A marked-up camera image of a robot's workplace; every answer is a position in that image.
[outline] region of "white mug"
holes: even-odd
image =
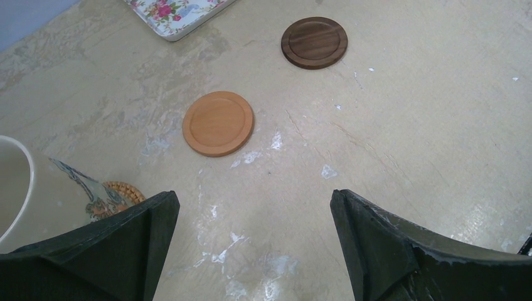
[[[61,161],[0,135],[0,253],[64,234],[133,205]]]

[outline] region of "beige table surface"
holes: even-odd
[[[285,28],[308,16],[345,28],[342,61],[307,71],[283,57]],[[146,196],[175,190],[155,300],[349,300],[336,188],[519,250],[531,81],[530,0],[239,0],[177,43],[122,1],[83,0],[0,54],[0,134]],[[216,90],[246,98],[256,124],[213,159],[181,122]]]

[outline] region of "light brown coaster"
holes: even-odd
[[[253,132],[253,110],[240,95],[213,92],[190,106],[183,136],[190,147],[208,157],[221,157],[241,148]]]
[[[133,185],[124,182],[104,182],[108,188],[116,190],[123,198],[130,199],[135,205],[146,200],[144,195]]]
[[[311,17],[290,25],[281,39],[284,56],[295,66],[321,69],[339,61],[348,47],[348,36],[337,22]]]

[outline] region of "tray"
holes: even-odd
[[[177,41],[236,0],[124,0],[153,31]]]

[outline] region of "pink flower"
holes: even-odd
[[[168,16],[169,14],[172,13],[172,8],[170,7],[170,5],[165,5],[165,6],[161,6],[159,7],[159,17],[166,17]]]

